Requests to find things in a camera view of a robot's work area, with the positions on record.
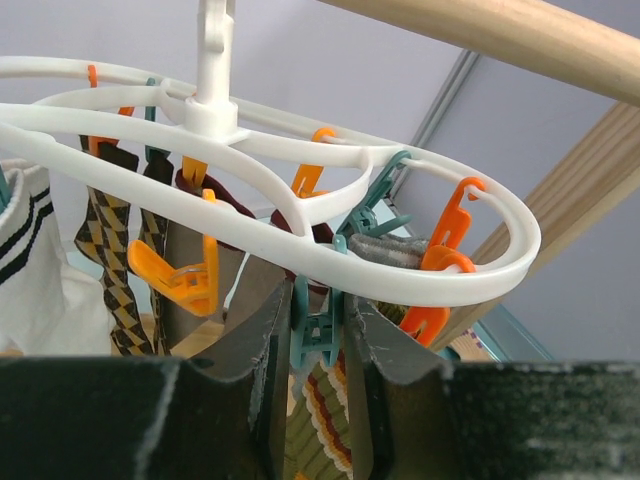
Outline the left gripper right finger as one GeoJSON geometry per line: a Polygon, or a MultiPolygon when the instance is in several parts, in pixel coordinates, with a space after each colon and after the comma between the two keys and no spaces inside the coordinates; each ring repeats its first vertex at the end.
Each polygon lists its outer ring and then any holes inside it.
{"type": "Polygon", "coordinates": [[[460,362],[345,301],[357,479],[635,479],[639,367],[460,362]]]}

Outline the wooden drying rack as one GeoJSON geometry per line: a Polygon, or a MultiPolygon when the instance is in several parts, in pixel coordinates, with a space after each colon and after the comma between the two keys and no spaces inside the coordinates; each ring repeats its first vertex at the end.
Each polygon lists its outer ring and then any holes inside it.
{"type": "MultiPolygon", "coordinates": [[[[235,96],[400,143],[418,143],[460,54],[318,1],[240,1],[235,21],[235,96]]],[[[607,98],[481,58],[423,147],[525,196],[610,107],[607,98]]],[[[504,304],[555,358],[637,359],[638,196],[504,304]]]]}

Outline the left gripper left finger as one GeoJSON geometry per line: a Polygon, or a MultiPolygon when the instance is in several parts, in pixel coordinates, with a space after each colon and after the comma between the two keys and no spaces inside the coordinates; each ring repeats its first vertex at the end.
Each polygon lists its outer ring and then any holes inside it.
{"type": "Polygon", "coordinates": [[[292,286],[199,357],[5,357],[5,479],[279,479],[292,286]]]}

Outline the olive orange striped sock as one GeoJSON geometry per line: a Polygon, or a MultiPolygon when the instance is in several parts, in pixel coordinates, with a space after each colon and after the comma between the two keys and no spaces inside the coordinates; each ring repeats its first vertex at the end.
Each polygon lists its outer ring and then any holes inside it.
{"type": "Polygon", "coordinates": [[[386,319],[397,326],[401,324],[404,317],[406,316],[406,313],[408,312],[407,306],[383,301],[376,301],[375,306],[386,319]]]}

